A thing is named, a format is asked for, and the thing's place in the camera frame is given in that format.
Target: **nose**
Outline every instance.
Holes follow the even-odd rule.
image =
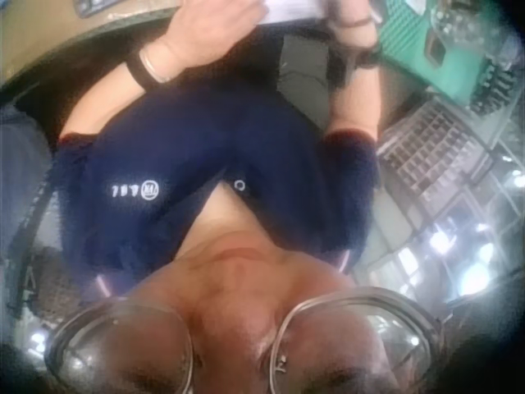
[[[267,297],[231,294],[204,303],[192,330],[195,394],[265,394],[264,360],[276,330],[275,310]]]

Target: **eyeglasses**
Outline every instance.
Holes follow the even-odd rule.
[[[439,324],[411,300],[368,287],[325,295],[297,305],[282,322],[268,392],[352,392],[363,383],[414,388],[440,353]],[[79,394],[193,392],[194,352],[183,319],[134,300],[109,300],[62,324],[45,362]]]

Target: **man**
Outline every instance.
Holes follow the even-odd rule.
[[[363,56],[333,95],[322,141],[284,100],[238,82],[154,89],[224,56],[266,12],[262,0],[187,0],[165,35],[80,100],[55,163],[66,261],[87,300],[127,294],[177,311],[191,336],[181,363],[192,358],[196,393],[266,392],[272,379],[272,392],[392,392],[396,371],[376,320],[358,310],[295,319],[295,338],[322,344],[276,350],[269,361],[272,346],[290,344],[279,327],[287,332],[296,305],[354,286],[337,268],[348,254],[355,262],[366,240],[381,110],[378,70],[364,56],[377,44],[368,2],[341,1],[331,21],[340,43]],[[134,103],[146,89],[155,91]],[[119,365],[151,383],[151,363],[127,365],[137,357],[166,367],[177,330],[150,318],[134,320],[133,335],[104,336],[115,349],[93,382]],[[123,329],[123,319],[113,323]],[[177,392],[171,378],[151,392]]]

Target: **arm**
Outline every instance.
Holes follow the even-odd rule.
[[[341,1],[341,19],[346,23],[366,20],[370,16],[368,0]],[[336,38],[353,48],[370,48],[377,42],[377,31],[371,22],[354,28],[335,28]],[[343,89],[331,98],[331,122],[327,134],[341,130],[360,130],[377,140],[381,118],[381,87],[379,70],[358,69]]]
[[[223,57],[266,15],[263,0],[186,0],[167,32],[142,48],[155,75],[176,78],[184,69]],[[60,138],[97,135],[120,111],[144,94],[125,63],[103,77],[80,99]]]

